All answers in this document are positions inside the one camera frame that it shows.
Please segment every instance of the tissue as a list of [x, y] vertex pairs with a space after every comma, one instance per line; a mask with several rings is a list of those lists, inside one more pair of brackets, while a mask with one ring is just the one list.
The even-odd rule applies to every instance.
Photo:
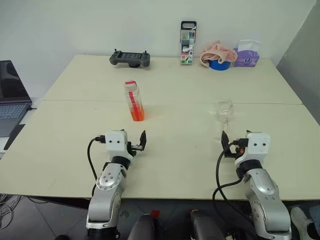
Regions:
[[254, 67], [259, 59], [258, 49], [261, 45], [260, 41], [256, 40], [241, 40], [236, 51], [238, 58], [235, 61], [235, 67]]

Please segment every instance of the orange liquid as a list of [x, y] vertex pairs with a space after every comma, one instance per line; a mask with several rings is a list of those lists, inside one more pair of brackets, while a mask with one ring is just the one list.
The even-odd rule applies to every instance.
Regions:
[[145, 119], [145, 111], [142, 105], [131, 108], [130, 113], [135, 122], [141, 122]]

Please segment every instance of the laptop keyboard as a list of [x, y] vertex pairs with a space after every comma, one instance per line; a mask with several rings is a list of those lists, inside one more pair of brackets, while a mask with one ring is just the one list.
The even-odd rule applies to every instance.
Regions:
[[0, 105], [0, 119], [17, 119], [26, 105]]

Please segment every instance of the laptop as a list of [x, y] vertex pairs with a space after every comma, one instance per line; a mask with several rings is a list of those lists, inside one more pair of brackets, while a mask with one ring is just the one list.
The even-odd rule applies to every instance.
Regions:
[[10, 60], [0, 61], [0, 137], [9, 137], [32, 102]]

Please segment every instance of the laptop screen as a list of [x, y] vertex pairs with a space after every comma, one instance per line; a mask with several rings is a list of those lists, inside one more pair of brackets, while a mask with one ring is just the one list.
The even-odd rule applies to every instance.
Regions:
[[0, 61], [0, 103], [30, 102], [11, 61]]

